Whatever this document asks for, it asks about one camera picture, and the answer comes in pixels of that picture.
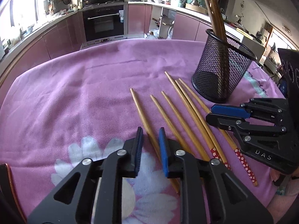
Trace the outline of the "right hand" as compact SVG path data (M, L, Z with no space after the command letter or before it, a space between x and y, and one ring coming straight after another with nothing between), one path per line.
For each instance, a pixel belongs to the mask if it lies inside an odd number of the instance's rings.
M270 177L271 177L272 183L276 187L286 187L291 179L291 175L282 174L281 172L279 172L275 169L270 170Z

